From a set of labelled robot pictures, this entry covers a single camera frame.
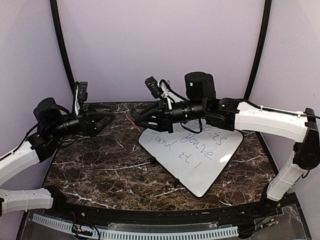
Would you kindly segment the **red whiteboard eraser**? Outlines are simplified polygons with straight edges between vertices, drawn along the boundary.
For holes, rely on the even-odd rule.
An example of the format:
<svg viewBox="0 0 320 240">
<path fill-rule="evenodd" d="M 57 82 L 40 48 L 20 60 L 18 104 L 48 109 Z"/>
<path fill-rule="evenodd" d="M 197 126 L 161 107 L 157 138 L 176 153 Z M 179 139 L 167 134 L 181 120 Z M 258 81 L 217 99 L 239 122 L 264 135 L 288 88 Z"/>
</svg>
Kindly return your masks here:
<svg viewBox="0 0 320 240">
<path fill-rule="evenodd" d="M 136 124 L 135 124 L 135 117 L 130 113 L 130 112 L 128 112 L 127 114 L 126 114 L 126 119 L 140 132 L 140 133 L 142 133 L 144 130 L 143 129 L 141 129 L 139 126 L 137 126 Z"/>
</svg>

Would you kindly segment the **white whiteboard black frame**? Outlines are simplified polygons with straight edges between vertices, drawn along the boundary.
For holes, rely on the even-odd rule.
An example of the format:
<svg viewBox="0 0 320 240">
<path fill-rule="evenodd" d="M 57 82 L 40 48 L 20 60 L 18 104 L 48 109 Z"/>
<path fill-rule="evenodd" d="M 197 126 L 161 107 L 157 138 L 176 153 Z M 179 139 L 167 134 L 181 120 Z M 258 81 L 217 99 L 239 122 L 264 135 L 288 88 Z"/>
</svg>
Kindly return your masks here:
<svg viewBox="0 0 320 240">
<path fill-rule="evenodd" d="M 173 132 L 146 129 L 139 144 L 193 195 L 201 198 L 235 155 L 244 135 L 192 120 Z"/>
</svg>

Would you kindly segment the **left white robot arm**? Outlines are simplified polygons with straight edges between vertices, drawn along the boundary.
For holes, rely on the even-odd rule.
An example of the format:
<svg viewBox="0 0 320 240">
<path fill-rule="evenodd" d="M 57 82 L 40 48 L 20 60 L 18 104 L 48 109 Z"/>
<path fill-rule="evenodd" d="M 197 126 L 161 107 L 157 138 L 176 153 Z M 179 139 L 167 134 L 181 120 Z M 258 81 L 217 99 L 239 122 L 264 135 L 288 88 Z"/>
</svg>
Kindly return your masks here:
<svg viewBox="0 0 320 240">
<path fill-rule="evenodd" d="M 97 136 L 116 118 L 110 112 L 98 111 L 98 107 L 89 104 L 71 113 L 52 97 L 42 100 L 33 111 L 36 125 L 15 149 L 0 158 L 0 183 L 4 184 L 20 172 L 50 159 L 67 136 Z M 71 213 L 66 196 L 55 186 L 0 190 L 1 215 L 34 209 L 51 209 L 60 218 L 67 218 Z"/>
</svg>

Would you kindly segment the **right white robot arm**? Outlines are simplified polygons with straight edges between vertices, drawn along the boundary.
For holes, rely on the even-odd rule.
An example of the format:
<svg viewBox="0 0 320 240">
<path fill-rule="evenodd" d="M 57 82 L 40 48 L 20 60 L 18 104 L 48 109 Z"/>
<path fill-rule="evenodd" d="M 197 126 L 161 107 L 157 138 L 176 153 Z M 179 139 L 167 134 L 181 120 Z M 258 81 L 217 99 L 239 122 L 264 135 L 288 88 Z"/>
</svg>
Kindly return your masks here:
<svg viewBox="0 0 320 240">
<path fill-rule="evenodd" d="M 145 80 L 145 85 L 157 100 L 153 105 L 137 114 L 136 126 L 173 132 L 173 125 L 191 120 L 205 119 L 212 126 L 227 131 L 252 131 L 267 133 L 293 140 L 292 153 L 284 167 L 268 184 L 264 199 L 255 205 L 255 213 L 266 217 L 275 208 L 285 193 L 304 174 L 320 164 L 320 136 L 318 116 L 314 110 L 286 111 L 258 106 L 244 98 L 216 97 L 214 78 L 211 74 L 195 71 L 185 75 L 186 98 L 179 102 L 165 99 L 165 80 L 154 77 Z"/>
</svg>

